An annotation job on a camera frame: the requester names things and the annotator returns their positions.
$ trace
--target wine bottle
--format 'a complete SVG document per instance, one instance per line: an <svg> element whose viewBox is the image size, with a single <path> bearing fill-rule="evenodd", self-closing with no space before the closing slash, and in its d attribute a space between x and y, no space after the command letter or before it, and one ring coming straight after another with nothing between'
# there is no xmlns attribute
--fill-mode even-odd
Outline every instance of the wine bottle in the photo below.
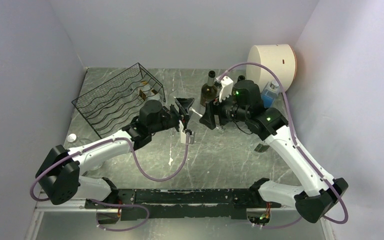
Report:
<svg viewBox="0 0 384 240"><path fill-rule="evenodd" d="M217 87L214 86L214 78L216 77L215 71L208 72L208 80L207 83L202 85L201 87L201 100L199 103L205 107L207 102L216 98L217 95Z"/></svg>

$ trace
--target white bottle cap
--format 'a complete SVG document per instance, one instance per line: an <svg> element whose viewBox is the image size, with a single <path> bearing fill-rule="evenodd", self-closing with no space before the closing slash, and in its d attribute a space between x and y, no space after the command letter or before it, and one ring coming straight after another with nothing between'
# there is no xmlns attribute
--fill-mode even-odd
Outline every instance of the white bottle cap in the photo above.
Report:
<svg viewBox="0 0 384 240"><path fill-rule="evenodd" d="M69 143L74 143L76 140L77 140L77 136L74 133L67 136L67 142Z"/></svg>

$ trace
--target gray marble table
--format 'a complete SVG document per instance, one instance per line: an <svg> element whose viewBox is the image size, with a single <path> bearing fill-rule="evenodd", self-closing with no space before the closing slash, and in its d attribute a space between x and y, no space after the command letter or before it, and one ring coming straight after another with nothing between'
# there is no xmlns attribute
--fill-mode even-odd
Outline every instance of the gray marble table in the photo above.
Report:
<svg viewBox="0 0 384 240"><path fill-rule="evenodd" d="M121 68L89 68L80 94L84 94L112 76ZM148 69L164 85L167 104L173 97L200 97L200 88L207 79L209 69ZM230 76L236 80L245 71L234 71ZM283 99L279 97L274 107L285 114ZM96 169L86 173L92 178L109 178L118 188L158 189L209 189L248 188L260 178L270 178L278 183L299 185L299 181L273 150L256 153L251 143L257 138L240 132L234 124L227 124L223 131L209 130L192 121L189 129L196 131L195 143L189 146L186 165L173 179L153 182L137 169L132 154L107 160ZM74 110L68 134L76 134L75 143L65 142L66 148L77 147L99 139L77 110ZM183 159L185 146L180 143L175 130L157 133L152 142L137 151L143 169L155 178L173 173ZM271 213L270 225L281 226L297 219L298 213L291 208L277 208ZM138 221L122 221L112 228L126 228ZM59 239L326 239L320 222L312 224L304 220L294 226L261 230L249 224L236 224L228 217L150 219L144 226L127 232L105 232L95 226L93 213L46 212L38 231L38 240Z"/></svg>
<svg viewBox="0 0 384 240"><path fill-rule="evenodd" d="M89 68L80 95L111 79L125 68ZM174 97L199 100L200 89L207 80L210 69L148 69L164 86L167 104L174 103ZM236 70L230 77L236 81L244 70ZM284 102L279 96L274 107L285 114ZM277 183L299 185L299 181L281 157L269 149L257 153L251 143L256 135L240 132L233 123L224 130L210 130L193 120L188 128L196 132L195 143L189 146L187 162L180 173L165 182L154 182L145 178L137 169L131 154L120 155L104 162L96 170L86 173L92 178L109 178L118 188L158 189L211 189L248 188L260 178L270 178ZM77 110L74 110L68 134L76 134L79 140L65 142L72 148L99 139ZM140 165L154 178L167 177L180 165L185 145L175 129L158 132L145 147L137 151Z"/></svg>

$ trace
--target blue bottle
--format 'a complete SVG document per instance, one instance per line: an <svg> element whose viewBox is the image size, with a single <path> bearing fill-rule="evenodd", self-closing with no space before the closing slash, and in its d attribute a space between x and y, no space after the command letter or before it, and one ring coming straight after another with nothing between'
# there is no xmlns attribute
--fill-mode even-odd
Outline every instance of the blue bottle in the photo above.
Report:
<svg viewBox="0 0 384 240"><path fill-rule="evenodd" d="M261 92L261 99L264 103L266 109L270 108L275 102L276 97L279 95L280 88L276 80L269 81L265 85L264 89Z"/></svg>

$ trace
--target black wire rack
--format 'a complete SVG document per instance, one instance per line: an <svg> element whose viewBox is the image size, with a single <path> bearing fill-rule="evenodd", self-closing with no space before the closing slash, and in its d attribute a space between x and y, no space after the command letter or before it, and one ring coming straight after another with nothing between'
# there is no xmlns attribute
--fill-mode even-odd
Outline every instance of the black wire rack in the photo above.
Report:
<svg viewBox="0 0 384 240"><path fill-rule="evenodd" d="M74 99L72 104L102 139L130 123L149 99L165 103L164 87L136 63Z"/></svg>

